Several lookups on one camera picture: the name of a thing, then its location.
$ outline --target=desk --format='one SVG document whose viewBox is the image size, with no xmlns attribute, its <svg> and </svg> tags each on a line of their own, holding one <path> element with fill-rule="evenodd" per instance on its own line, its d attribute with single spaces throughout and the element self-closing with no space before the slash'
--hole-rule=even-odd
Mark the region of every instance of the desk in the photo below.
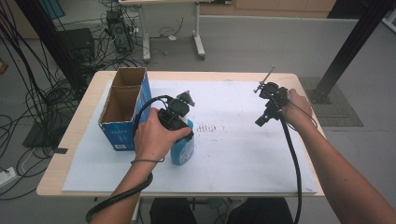
<svg viewBox="0 0 396 224">
<path fill-rule="evenodd" d="M 201 37 L 199 35 L 199 14 L 200 14 L 200 1 L 204 0 L 119 0 L 121 5 L 134 6 L 137 9 L 137 13 L 140 19 L 140 26 L 143 34 L 143 61 L 148 63 L 150 60 L 149 53 L 149 34 L 146 32 L 145 14 L 143 6 L 145 4 L 160 4 L 160 3 L 189 3 L 195 4 L 195 30 L 192 31 L 192 36 L 195 41 L 195 46 L 198 51 L 198 55 L 202 60 L 205 59 L 204 46 L 202 44 Z"/>
<path fill-rule="evenodd" d="M 114 71 L 101 71 L 95 74 L 92 82 L 87 89 L 79 107 L 73 117 L 70 125 L 68 126 L 64 138 L 62 139 L 59 147 L 67 148 L 66 154 L 55 154 L 49 164 L 49 167 L 44 173 L 38 187 L 37 193 L 42 196 L 108 196 L 109 192 L 71 192 L 62 191 L 64 181 L 71 167 L 73 157 L 78 147 L 78 143 L 85 133 L 92 113 L 95 110 L 100 97 L 105 89 L 109 80 L 115 76 Z M 148 71 L 148 80 L 188 80 L 188 81 L 254 81 L 259 82 L 266 74 L 264 73 L 215 73 L 215 72 L 154 72 Z M 300 94 L 304 93 L 297 76 L 294 74 L 273 74 L 268 78 L 268 81 L 279 83 L 288 89 L 296 89 Z M 312 175 L 315 178 L 317 186 L 317 193 L 308 194 L 307 196 L 323 196 L 323 190 L 318 182 L 318 178 L 313 168 L 309 156 L 304 150 L 307 157 L 308 165 Z M 252 194 L 249 196 L 294 196 L 292 195 L 274 195 L 274 194 Z"/>
</svg>

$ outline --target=white paper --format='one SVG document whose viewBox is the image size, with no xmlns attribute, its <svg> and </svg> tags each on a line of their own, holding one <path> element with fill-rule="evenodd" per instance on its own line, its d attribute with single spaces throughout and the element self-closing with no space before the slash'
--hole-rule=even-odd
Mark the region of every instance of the white paper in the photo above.
<svg viewBox="0 0 396 224">
<path fill-rule="evenodd" d="M 111 192 L 134 159 L 134 152 L 112 149 L 97 122 L 110 82 L 95 109 L 72 161 L 65 191 Z M 280 121 L 259 127 L 255 120 L 266 101 L 255 90 L 258 83 L 235 81 L 150 81 L 152 96 L 176 97 L 190 91 L 195 106 L 188 119 L 194 123 L 195 148 L 189 161 L 174 165 L 170 153 L 153 171 L 146 193 L 293 193 L 296 174 Z M 153 106 L 161 107 L 162 103 Z M 290 130 L 303 180 L 303 192 L 317 188 L 298 134 Z"/>
</svg>

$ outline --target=blue box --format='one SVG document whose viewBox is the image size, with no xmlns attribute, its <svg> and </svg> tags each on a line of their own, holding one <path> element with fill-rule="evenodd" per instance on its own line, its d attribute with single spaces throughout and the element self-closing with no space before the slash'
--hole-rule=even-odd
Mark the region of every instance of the blue box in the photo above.
<svg viewBox="0 0 396 224">
<path fill-rule="evenodd" d="M 134 117 L 149 99 L 151 91 L 146 68 L 117 71 L 99 118 L 99 127 L 115 150 L 134 150 Z M 149 109 L 150 106 L 145 109 L 140 122 L 148 119 Z"/>
</svg>

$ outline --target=hand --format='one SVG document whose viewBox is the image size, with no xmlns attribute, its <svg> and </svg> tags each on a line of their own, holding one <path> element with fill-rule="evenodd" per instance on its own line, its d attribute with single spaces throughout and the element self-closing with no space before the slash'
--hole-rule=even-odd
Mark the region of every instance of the hand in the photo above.
<svg viewBox="0 0 396 224">
<path fill-rule="evenodd" d="M 134 136 L 135 160 L 160 161 L 177 139 L 191 132 L 191 128 L 176 131 L 165 129 L 158 119 L 158 109 L 151 108 L 148 120 L 139 124 Z"/>
<path fill-rule="evenodd" d="M 314 125 L 311 120 L 311 103 L 306 97 L 299 95 L 295 89 L 290 90 L 290 101 L 282 107 L 282 114 L 297 131 L 306 125 Z"/>
</svg>

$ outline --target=forearm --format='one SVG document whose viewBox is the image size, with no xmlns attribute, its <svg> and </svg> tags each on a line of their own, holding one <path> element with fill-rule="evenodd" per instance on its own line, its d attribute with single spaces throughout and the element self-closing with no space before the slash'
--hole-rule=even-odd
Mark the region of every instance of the forearm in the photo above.
<svg viewBox="0 0 396 224">
<path fill-rule="evenodd" d="M 393 208 L 314 126 L 300 128 L 299 133 L 342 223 L 396 223 Z"/>
<path fill-rule="evenodd" d="M 120 184 L 110 197 L 133 189 L 147 180 L 150 172 L 154 169 L 153 162 L 137 162 L 129 169 Z M 91 223 L 130 223 L 140 193 L 110 205 L 97 213 Z"/>
</svg>

